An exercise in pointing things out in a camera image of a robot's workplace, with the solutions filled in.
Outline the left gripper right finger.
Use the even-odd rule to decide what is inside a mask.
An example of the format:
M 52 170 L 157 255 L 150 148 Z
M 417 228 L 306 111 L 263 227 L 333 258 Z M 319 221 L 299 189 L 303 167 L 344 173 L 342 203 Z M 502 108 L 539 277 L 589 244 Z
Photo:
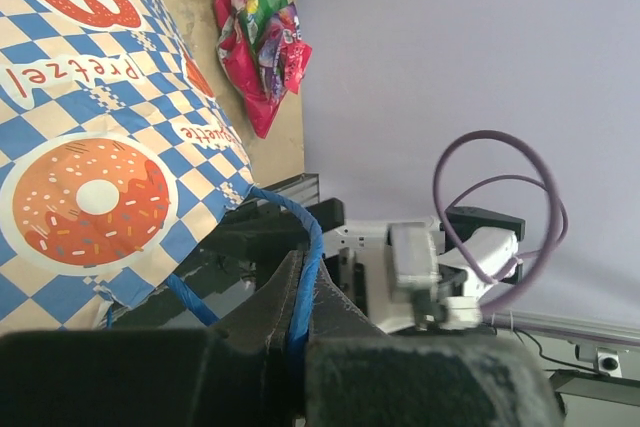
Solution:
M 492 334 L 394 336 L 305 264 L 310 426 L 562 426 L 549 380 L 519 344 Z

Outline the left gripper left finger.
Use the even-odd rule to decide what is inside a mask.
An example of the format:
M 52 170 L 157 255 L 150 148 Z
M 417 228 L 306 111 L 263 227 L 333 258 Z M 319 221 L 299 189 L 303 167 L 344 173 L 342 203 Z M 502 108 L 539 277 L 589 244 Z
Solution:
M 5 426 L 290 426 L 304 386 L 288 328 L 303 263 L 204 328 L 31 331 L 1 339 Z

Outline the blue checkered paper bag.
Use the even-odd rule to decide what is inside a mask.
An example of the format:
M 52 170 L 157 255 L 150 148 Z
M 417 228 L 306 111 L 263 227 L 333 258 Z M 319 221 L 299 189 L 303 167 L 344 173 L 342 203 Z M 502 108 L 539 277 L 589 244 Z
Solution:
M 1 331 L 93 329 L 257 194 L 162 0 L 1 0 Z

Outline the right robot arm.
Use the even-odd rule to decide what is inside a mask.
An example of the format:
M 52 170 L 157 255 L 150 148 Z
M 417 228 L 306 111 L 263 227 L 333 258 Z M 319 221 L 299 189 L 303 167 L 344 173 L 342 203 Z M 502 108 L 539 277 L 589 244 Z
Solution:
M 451 207 L 446 218 L 480 269 L 474 271 L 437 217 L 353 221 L 324 235 L 325 257 L 343 293 L 387 334 L 462 331 L 483 321 L 483 275 L 517 283 L 521 218 L 478 207 Z

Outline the red Real snack bag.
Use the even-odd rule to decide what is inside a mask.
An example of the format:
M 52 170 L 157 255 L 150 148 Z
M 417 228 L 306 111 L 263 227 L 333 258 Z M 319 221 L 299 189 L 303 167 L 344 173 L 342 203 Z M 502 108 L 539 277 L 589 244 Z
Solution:
M 248 0 L 213 0 L 213 11 L 220 36 L 216 51 L 220 64 L 243 98 L 246 114 L 257 137 L 265 139 L 278 108 L 264 92 L 258 68 L 240 22 L 240 11 Z

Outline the purple Fox's berries candy bag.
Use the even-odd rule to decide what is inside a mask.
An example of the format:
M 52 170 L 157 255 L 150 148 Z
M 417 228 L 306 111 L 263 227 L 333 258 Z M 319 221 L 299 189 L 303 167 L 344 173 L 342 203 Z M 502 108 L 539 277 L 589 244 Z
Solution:
M 279 104 L 287 91 L 282 80 L 281 51 L 286 44 L 301 40 L 300 22 L 294 2 L 276 12 L 267 22 L 258 43 L 257 61 L 260 79 L 268 102 Z

